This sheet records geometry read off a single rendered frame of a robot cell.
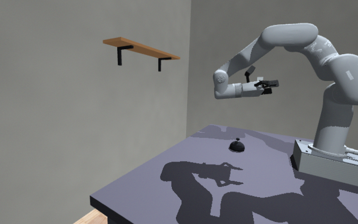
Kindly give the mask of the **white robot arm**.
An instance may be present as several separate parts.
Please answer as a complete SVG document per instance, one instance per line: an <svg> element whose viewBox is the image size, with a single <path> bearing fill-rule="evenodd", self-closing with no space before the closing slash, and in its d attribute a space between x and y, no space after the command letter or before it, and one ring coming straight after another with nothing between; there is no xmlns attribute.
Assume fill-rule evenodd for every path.
<svg viewBox="0 0 358 224"><path fill-rule="evenodd" d="M215 99L240 98L241 84L228 84L228 78L251 66L274 47L304 54L319 79L334 81L324 91L314 143L308 147L333 157L358 155L357 150L345 146L353 105L358 105L358 56L339 55L328 39L318 35L313 24L282 24L264 29L256 40L213 74Z"/></svg>

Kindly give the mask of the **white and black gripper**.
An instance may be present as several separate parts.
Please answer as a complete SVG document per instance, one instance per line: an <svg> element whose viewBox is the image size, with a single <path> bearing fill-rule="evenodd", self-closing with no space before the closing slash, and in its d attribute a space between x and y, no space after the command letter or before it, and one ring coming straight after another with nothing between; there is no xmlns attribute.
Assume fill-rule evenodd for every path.
<svg viewBox="0 0 358 224"><path fill-rule="evenodd" d="M272 94L271 87L278 86L278 80L244 83L241 84L241 97L258 97L263 94Z"/></svg>

